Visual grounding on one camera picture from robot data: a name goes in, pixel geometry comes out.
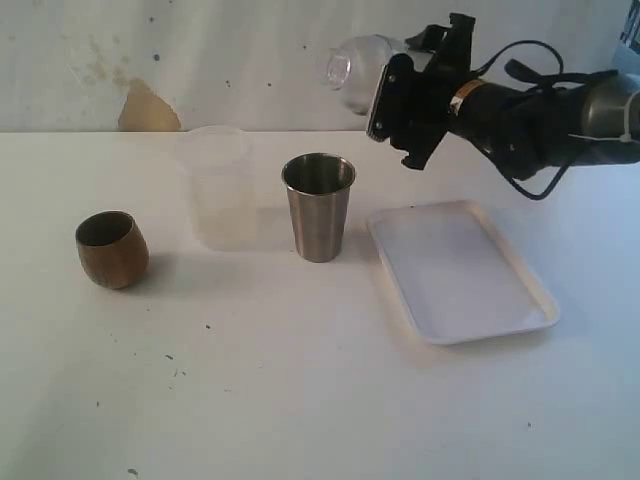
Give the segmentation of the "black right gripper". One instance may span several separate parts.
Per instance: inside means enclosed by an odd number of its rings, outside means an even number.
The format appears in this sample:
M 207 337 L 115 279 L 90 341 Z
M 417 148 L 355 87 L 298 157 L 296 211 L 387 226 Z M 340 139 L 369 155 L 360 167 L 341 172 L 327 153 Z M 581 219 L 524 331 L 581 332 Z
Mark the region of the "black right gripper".
M 447 25 L 427 25 L 404 40 L 416 75 L 405 110 L 408 124 L 390 143 L 405 153 L 401 163 L 408 169 L 423 170 L 448 132 L 451 99 L 471 72 L 474 27 L 473 17 L 451 13 Z

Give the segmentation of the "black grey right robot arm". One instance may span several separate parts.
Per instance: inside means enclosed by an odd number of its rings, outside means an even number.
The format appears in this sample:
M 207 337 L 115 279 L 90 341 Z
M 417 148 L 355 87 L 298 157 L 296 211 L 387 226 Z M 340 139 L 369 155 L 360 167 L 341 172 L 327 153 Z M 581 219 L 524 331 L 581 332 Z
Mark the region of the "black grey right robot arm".
M 422 170 L 447 134 L 470 142 L 512 184 L 555 167 L 639 160 L 639 78 L 617 70 L 541 74 L 511 59 L 517 90 L 488 82 L 491 57 L 471 67 L 475 20 L 452 13 L 407 40 L 384 66 L 367 133 Z

